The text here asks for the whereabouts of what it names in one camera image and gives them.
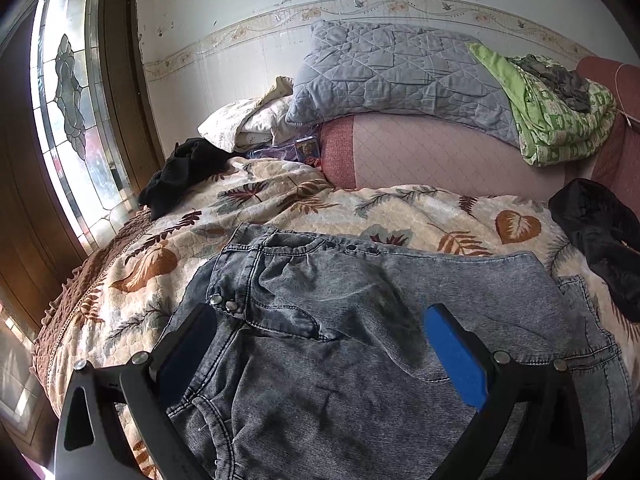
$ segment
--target black cloth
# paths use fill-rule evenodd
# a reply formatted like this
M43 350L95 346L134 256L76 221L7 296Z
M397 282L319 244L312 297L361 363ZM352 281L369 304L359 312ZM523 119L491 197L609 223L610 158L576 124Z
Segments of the black cloth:
M609 189L576 178L549 200L551 217L607 285L620 312L640 322L640 222Z
M149 206L151 219L156 220L171 211L191 186L225 171L226 162L236 155L238 153L220 150L201 137L187 139L182 144L176 142L164 168L156 171L140 192L138 203Z
M525 72L536 76L549 90L556 94L575 112L587 113L591 110L589 102L589 81L575 70L567 70L563 66L547 66L538 61L533 54L509 61L518 65Z

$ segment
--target small box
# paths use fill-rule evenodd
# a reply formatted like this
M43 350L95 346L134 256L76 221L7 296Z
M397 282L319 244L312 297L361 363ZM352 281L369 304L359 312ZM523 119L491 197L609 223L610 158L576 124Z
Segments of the small box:
M320 147L316 136L303 137L295 142L298 162L304 162L313 168L321 166Z

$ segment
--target green blanket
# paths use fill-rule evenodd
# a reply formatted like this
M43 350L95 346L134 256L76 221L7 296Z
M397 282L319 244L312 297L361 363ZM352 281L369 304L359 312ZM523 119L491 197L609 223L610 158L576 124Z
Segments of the green blanket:
M616 102L603 85L589 81L591 110L571 110L537 77L480 43L469 50L498 80L509 100L520 135L520 152L530 165L549 166L593 155L607 140ZM536 56L547 64L555 61Z

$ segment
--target quilted blanket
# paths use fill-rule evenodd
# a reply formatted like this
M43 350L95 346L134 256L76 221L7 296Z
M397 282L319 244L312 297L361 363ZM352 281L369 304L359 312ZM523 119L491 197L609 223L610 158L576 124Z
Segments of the quilted blanket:
M466 46L477 38L437 28L324 20L312 31L288 123L372 111L426 114L518 145L507 95Z
M500 81L511 101L527 164L549 166L593 155L609 137L616 101L606 86L589 81L590 111L571 110L540 79L480 43L469 50ZM558 65L536 56L547 66Z
M34 361L56 413L73 362L85 358L97 367L116 365L137 351L151 350L196 270L245 221L460 257L532 251L551 275L584 277L603 327L622 348L632 387L639 389L640 324L620 315L606 284L589 270L543 203L514 196L460 196L430 186L345 190L304 164L232 158L226 174L191 188L171 214L143 222L135 237L125 227L129 238L117 245L119 254L85 281L71 309L53 313L39 336ZM126 408L120 418L142 471L157 478Z

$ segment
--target blue pad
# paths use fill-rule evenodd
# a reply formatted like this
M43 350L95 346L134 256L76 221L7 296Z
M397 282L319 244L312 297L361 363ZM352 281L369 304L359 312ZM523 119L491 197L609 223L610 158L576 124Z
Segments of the blue pad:
M488 396L488 380L464 341L466 335L474 335L466 332L442 304L433 304L424 311L424 334L462 401L479 412Z

